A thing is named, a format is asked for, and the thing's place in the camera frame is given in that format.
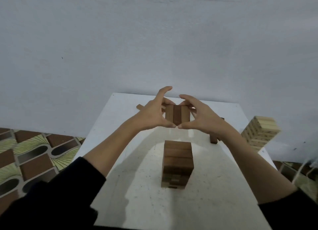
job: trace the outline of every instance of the wooden block tower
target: wooden block tower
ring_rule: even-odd
[[[273,118],[254,116],[241,135],[253,149],[259,151],[279,132],[280,128]]]
[[[161,187],[184,189],[194,169],[190,142],[164,142]]]
[[[190,121],[190,110],[184,105],[167,105],[166,119],[173,122],[176,126],[181,123]]]

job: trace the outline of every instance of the black shirt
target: black shirt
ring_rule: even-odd
[[[105,181],[79,157],[50,182],[35,184],[26,196],[13,202],[0,216],[0,226],[118,229],[93,226],[98,213],[90,205]],[[301,190],[259,207],[273,230],[316,226],[318,205]]]

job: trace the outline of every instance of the tabletop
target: tabletop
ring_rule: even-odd
[[[75,158],[84,156],[154,96],[113,93]],[[170,98],[176,104],[183,100]],[[239,104],[202,101],[241,132]],[[192,144],[194,170],[184,190],[161,188],[165,140]],[[273,167],[265,148],[259,154]],[[96,225],[134,229],[270,229],[244,176],[223,142],[198,130],[157,127],[125,148],[92,203]]]

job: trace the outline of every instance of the forearm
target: forearm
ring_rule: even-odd
[[[232,153],[259,204],[281,199],[297,190],[254,151],[233,127],[228,127],[222,140]]]
[[[106,177],[122,151],[139,133],[137,124],[134,118],[128,119],[84,158]]]

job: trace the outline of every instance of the light wooden block tower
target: light wooden block tower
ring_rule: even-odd
[[[271,117],[254,116],[241,135],[250,146],[259,151],[280,132],[276,121]]]
[[[164,142],[161,187],[184,189],[194,169],[190,142]]]

